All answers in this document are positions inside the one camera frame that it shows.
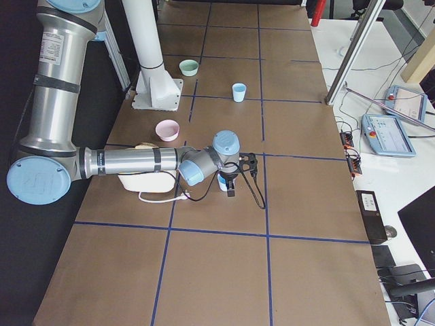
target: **black box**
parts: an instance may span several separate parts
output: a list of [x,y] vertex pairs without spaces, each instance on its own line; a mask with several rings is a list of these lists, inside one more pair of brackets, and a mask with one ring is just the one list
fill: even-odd
[[357,190],[358,204],[360,205],[362,221],[366,228],[368,240],[373,245],[379,245],[387,241],[387,234],[379,212],[375,193],[366,190]]

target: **robot label sticker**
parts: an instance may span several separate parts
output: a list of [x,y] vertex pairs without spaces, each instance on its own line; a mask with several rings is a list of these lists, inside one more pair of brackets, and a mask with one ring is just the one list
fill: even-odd
[[97,151],[97,166],[98,166],[98,174],[105,175],[106,174],[105,154],[104,151],[102,150]]
[[361,198],[362,198],[362,203],[364,205],[364,209],[366,211],[373,211],[373,212],[377,211],[373,195],[371,195],[371,194],[361,194]]
[[60,65],[62,59],[63,35],[43,33],[39,61]]

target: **red object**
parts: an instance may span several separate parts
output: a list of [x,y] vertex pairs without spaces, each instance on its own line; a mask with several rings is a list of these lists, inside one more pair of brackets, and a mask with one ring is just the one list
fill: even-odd
[[314,16],[313,16],[313,19],[311,21],[312,27],[319,26],[319,21],[320,21],[321,15],[324,14],[325,4],[326,4],[326,0],[317,0],[317,5],[315,6]]

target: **pink bowl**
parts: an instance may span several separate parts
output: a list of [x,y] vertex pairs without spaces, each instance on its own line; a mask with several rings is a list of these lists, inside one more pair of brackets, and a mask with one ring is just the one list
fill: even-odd
[[173,141],[178,137],[179,124],[174,120],[160,121],[156,126],[156,134],[163,141]]

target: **touchscreen display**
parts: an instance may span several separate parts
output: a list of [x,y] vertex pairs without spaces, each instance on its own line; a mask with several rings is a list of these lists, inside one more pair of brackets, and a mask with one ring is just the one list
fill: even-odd
[[384,151],[411,152],[396,119],[370,117],[370,120]]
[[423,95],[398,88],[394,109],[414,119],[421,118]]

